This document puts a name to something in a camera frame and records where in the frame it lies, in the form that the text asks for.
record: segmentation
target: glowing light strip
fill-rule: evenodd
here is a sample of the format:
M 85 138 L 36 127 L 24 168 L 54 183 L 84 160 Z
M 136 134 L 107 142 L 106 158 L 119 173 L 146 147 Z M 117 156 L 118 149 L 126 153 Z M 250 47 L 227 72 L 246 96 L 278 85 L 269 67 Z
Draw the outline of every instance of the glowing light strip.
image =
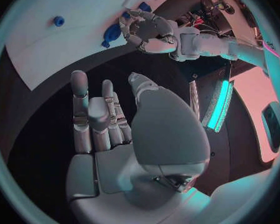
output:
M 263 41 L 263 46 L 264 48 L 266 48 L 269 52 L 271 52 L 272 54 L 274 54 L 275 56 L 277 56 L 278 58 L 280 58 L 279 54 L 277 52 L 275 52 L 272 48 L 269 47 L 269 45 L 267 45 L 265 43 L 265 41 Z
M 212 113 L 212 116 L 210 118 L 210 121 L 207 125 L 211 129 L 215 128 L 215 126 L 218 122 L 218 119 L 220 117 L 220 114 L 221 114 L 221 111 L 223 109 L 224 102 L 225 102 L 225 99 L 226 99 L 226 96 L 227 96 L 228 86 L 229 86 L 229 82 L 228 81 L 223 81 L 222 88 L 221 88 L 221 91 L 220 91 L 220 96 L 218 98 L 215 109 L 214 109 L 214 111 Z
M 232 91 L 233 91 L 233 85 L 234 85 L 233 83 L 229 83 L 228 92 L 227 92 L 226 99 L 225 99 L 225 102 L 224 102 L 223 110 L 222 110 L 221 115 L 219 117 L 219 121 L 217 122 L 217 125 L 214 129 L 215 132 L 220 131 L 220 129 L 222 127 L 222 124 L 224 122 L 224 119 L 226 117 L 227 110 L 228 110 L 230 100 L 231 100 Z

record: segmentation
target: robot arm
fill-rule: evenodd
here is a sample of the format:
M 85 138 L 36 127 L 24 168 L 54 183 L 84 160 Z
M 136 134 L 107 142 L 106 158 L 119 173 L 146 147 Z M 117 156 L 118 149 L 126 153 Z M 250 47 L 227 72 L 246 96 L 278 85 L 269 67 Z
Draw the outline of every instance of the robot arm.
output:
M 130 10 L 130 18 L 120 18 L 120 26 L 127 41 L 134 43 L 145 53 L 169 53 L 176 61 L 195 60 L 200 56 L 218 56 L 228 60 L 243 60 L 266 70 L 264 51 L 256 46 L 239 44 L 235 38 L 219 38 L 216 35 L 201 33 L 195 27 L 178 27 L 172 20 L 166 20 L 153 13 Z M 143 41 L 130 34 L 130 25 L 135 21 L 149 20 L 161 39 Z

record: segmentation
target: blue object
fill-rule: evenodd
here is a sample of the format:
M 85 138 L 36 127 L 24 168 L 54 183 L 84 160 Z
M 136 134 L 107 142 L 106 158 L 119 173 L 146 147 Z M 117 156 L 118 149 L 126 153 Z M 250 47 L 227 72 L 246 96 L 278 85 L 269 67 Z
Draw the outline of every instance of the blue object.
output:
M 122 14 L 122 16 L 126 19 L 131 17 L 126 11 Z
M 55 26 L 62 26 L 64 24 L 64 18 L 61 16 L 56 16 L 54 18 L 54 24 Z
M 142 11 L 148 11 L 148 12 L 151 12 L 151 7 L 146 3 L 146 2 L 142 2 L 140 5 L 139 5 L 139 8 L 142 10 Z
M 113 24 L 112 26 L 110 26 L 106 31 L 105 31 L 105 34 L 104 34 L 104 41 L 102 43 L 102 46 L 106 47 L 106 48 L 109 48 L 110 47 L 110 44 L 109 42 L 110 41 L 115 41 L 117 38 L 119 38 L 121 34 L 121 29 L 120 29 L 120 26 L 119 24 Z

